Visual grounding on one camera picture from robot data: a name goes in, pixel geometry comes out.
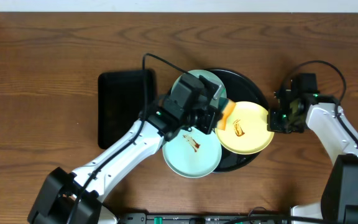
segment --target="white background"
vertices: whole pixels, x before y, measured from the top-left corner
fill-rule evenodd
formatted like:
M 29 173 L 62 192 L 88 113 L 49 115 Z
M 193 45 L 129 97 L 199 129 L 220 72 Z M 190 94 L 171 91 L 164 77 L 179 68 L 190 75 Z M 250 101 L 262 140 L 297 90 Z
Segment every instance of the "white background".
M 0 12 L 358 12 L 358 0 L 0 0 Z

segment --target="black container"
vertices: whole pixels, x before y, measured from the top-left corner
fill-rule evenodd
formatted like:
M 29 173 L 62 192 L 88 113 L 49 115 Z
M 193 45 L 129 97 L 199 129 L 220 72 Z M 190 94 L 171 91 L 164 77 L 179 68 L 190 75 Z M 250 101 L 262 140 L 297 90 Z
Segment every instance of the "black container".
M 248 101 L 257 103 L 269 110 L 269 104 L 261 90 L 247 77 L 226 69 L 207 69 L 219 77 L 227 93 L 227 98 L 234 102 Z M 229 172 L 244 167 L 253 161 L 260 152 L 249 155 L 233 153 L 222 146 L 222 159 L 214 172 Z

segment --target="food residue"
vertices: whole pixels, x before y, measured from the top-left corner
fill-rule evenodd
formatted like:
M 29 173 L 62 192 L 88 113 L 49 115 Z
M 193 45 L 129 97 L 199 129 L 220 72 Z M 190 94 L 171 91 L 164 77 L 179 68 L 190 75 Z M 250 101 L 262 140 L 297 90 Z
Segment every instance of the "food residue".
M 234 132 L 236 133 L 237 136 L 240 137 L 245 134 L 240 126 L 240 119 L 235 120 L 233 125 L 234 125 Z
M 198 144 L 191 136 L 188 134 L 184 134 L 183 137 L 186 139 L 186 141 L 190 144 L 190 146 L 194 149 L 195 152 L 200 148 L 200 144 Z

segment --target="black tray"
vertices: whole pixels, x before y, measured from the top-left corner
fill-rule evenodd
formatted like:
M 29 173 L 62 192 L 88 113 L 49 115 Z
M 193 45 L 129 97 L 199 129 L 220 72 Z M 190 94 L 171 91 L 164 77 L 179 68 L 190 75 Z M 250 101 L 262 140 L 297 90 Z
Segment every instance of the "black tray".
M 260 89 L 247 77 L 227 69 L 207 69 L 218 76 L 226 87 L 227 98 L 234 102 L 249 101 L 269 110 L 269 104 Z M 222 159 L 213 172 L 229 172 L 244 167 L 253 161 L 260 152 L 250 155 L 240 155 L 222 146 Z

